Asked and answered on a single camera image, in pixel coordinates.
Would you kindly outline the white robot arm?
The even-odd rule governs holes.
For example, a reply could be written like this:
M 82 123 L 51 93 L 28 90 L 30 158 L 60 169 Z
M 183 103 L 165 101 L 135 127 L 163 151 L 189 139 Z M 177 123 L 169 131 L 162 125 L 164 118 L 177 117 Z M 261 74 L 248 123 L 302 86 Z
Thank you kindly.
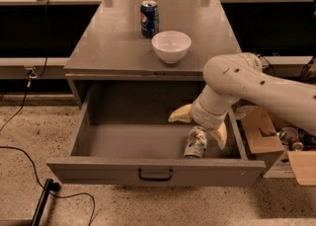
M 249 52 L 210 58 L 203 68 L 205 86 L 193 103 L 171 113 L 171 122 L 195 121 L 223 147 L 224 119 L 232 105 L 247 100 L 287 122 L 316 134 L 316 87 L 262 72 L 260 58 Z

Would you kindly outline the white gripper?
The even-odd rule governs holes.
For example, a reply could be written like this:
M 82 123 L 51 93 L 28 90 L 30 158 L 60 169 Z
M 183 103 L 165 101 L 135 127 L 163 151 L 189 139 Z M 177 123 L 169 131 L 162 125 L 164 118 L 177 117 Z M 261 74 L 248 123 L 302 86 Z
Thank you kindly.
M 226 146 L 227 142 L 227 128 L 226 124 L 223 123 L 228 110 L 223 113 L 212 113 L 207 111 L 199 99 L 196 99 L 192 104 L 184 105 L 174 110 L 169 118 L 169 122 L 184 122 L 190 123 L 192 119 L 200 126 L 205 129 L 212 129 L 209 133 L 217 141 L 220 149 Z

